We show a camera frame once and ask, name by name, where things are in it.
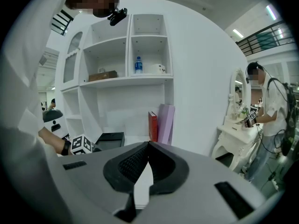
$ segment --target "white shelving unit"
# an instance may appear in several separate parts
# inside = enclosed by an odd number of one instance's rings
[[[103,20],[75,35],[65,49],[66,64],[71,65],[63,72],[69,81],[62,81],[70,136],[84,133],[96,142],[103,132],[124,132],[125,145],[148,141],[148,111],[157,113],[160,104],[174,105],[165,17],[128,15],[115,27]],[[135,74],[137,56],[142,58],[142,74]],[[147,73],[152,64],[164,65],[166,74]],[[114,70],[118,77],[89,82],[99,68]]]

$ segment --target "black wristband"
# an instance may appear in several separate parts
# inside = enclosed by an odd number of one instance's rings
[[[71,146],[71,142],[69,142],[68,140],[64,141],[64,148],[61,151],[62,156],[67,156],[69,154],[70,146]]]

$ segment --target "water bottle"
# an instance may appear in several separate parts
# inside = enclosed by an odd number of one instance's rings
[[[140,56],[137,57],[137,60],[135,63],[135,73],[142,74],[142,62],[141,62]]]

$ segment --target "railing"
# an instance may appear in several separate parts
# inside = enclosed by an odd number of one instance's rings
[[[64,10],[61,10],[60,13],[56,14],[52,18],[51,29],[61,35],[65,35],[67,33],[67,28],[69,24],[73,20],[74,19],[68,13],[66,13]]]
[[[245,56],[289,43],[295,43],[295,39],[284,21],[276,22],[236,42]]]

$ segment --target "red book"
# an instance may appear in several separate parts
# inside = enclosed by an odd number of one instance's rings
[[[157,115],[155,115],[152,111],[149,112],[149,140],[153,142],[158,141]]]

